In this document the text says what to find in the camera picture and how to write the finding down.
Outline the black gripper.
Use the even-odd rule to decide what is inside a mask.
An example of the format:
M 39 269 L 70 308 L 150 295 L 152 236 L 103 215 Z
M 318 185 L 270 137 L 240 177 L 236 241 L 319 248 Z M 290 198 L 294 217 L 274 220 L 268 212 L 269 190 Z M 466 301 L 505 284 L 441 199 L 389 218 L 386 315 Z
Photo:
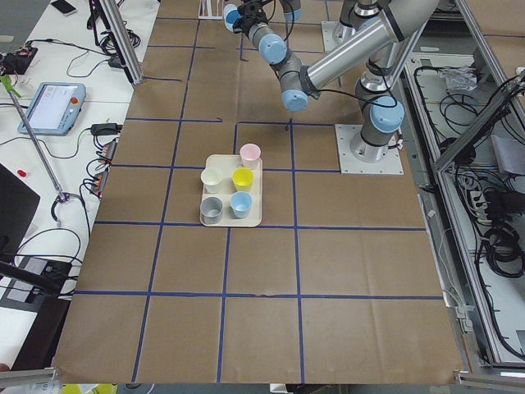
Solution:
M 237 7 L 240 16 L 233 23 L 235 34 L 249 34 L 250 29 L 259 23 L 267 22 L 267 15 L 263 10 L 264 2 L 246 2 Z

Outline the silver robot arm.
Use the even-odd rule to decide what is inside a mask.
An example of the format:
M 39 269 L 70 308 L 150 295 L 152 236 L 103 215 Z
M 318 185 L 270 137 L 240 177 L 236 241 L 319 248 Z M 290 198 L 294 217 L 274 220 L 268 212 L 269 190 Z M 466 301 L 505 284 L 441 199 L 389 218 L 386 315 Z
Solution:
M 298 21 L 302 16 L 302 4 L 300 0 L 280 0 L 283 16 L 286 21 Z
M 352 154 L 365 163 L 381 161 L 392 135 L 404 119 L 403 105 L 391 94 L 402 61 L 418 32 L 429 20 L 436 1 L 346 1 L 339 28 L 346 31 L 336 46 L 312 65 L 305 65 L 269 26 L 264 1 L 229 4 L 223 10 L 226 28 L 244 34 L 270 65 L 281 86 L 285 108 L 299 112 L 310 98 L 319 98 L 333 80 L 364 63 L 355 87 L 363 114 L 361 131 L 350 142 Z

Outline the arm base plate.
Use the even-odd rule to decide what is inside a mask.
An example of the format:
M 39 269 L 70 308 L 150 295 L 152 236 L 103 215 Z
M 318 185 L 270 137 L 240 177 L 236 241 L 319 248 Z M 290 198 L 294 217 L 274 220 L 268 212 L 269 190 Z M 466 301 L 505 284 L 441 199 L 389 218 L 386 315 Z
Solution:
M 361 125 L 335 124 L 336 143 L 342 174 L 401 176 L 400 153 L 389 145 L 368 147 L 361 138 Z
M 321 29 L 325 53 L 338 47 L 358 31 L 358 28 L 344 25 L 340 21 L 323 21 Z

